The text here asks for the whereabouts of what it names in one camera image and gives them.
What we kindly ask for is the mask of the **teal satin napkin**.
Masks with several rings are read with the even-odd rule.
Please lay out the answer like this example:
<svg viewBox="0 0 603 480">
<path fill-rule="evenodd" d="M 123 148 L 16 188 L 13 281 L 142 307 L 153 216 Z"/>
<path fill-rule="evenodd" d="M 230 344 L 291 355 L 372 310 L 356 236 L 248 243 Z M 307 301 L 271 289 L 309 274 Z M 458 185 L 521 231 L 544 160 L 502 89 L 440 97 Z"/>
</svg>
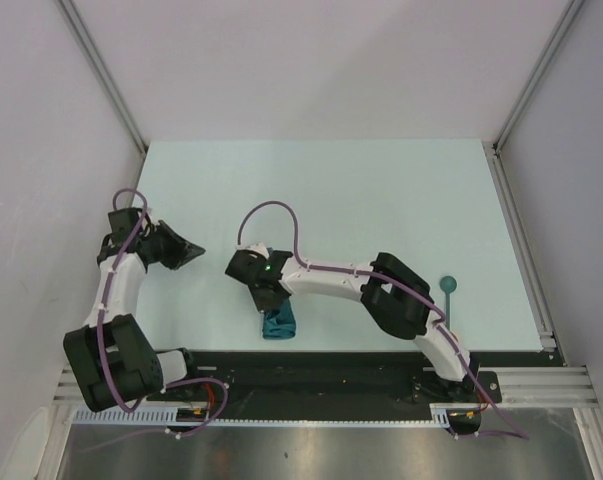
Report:
<svg viewBox="0 0 603 480">
<path fill-rule="evenodd" d="M 297 324 L 290 300 L 285 300 L 276 310 L 262 313 L 262 338 L 289 340 L 296 336 Z"/>
</svg>

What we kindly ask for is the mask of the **teal plastic spoon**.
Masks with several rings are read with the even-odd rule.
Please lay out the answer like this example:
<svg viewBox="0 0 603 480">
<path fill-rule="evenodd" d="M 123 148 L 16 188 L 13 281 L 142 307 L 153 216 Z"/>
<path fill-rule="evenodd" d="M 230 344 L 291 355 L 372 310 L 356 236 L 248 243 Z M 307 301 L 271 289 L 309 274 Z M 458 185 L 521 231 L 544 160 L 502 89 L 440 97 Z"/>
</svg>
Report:
<svg viewBox="0 0 603 480">
<path fill-rule="evenodd" d="M 452 314 L 452 295 L 458 288 L 457 280 L 451 275 L 443 276 L 439 281 L 439 287 L 444 293 L 445 301 L 445 325 L 447 328 L 451 326 L 451 314 Z"/>
</svg>

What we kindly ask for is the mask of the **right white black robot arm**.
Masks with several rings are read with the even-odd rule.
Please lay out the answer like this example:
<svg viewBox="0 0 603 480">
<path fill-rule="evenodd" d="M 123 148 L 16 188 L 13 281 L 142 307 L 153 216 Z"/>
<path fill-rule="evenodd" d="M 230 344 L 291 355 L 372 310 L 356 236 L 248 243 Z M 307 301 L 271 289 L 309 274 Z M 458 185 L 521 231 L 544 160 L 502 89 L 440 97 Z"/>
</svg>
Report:
<svg viewBox="0 0 603 480">
<path fill-rule="evenodd" d="M 320 264 L 256 244 L 237 249 L 225 274 L 248 288 L 262 313 L 279 310 L 295 295 L 357 302 L 383 332 L 417 346 L 450 399 L 465 401 L 478 389 L 472 355 L 447 327 L 430 285 L 392 254 L 369 263 Z"/>
</svg>

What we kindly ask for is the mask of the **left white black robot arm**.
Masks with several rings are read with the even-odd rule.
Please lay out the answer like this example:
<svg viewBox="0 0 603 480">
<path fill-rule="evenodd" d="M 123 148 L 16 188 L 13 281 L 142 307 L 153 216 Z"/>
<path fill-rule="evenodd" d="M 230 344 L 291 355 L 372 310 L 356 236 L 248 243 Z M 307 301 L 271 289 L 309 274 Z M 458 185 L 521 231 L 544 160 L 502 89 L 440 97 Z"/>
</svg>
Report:
<svg viewBox="0 0 603 480">
<path fill-rule="evenodd" d="M 115 406 L 131 412 L 167 387 L 178 398 L 191 399 L 201 390 L 201 374 L 187 366 L 185 349 L 156 351 L 137 322 L 136 310 L 150 265 L 177 270 L 205 249 L 164 221 L 153 222 L 141 208 L 112 211 L 108 220 L 111 232 L 97 256 L 95 302 L 82 327 L 63 339 L 84 402 L 93 412 Z"/>
</svg>

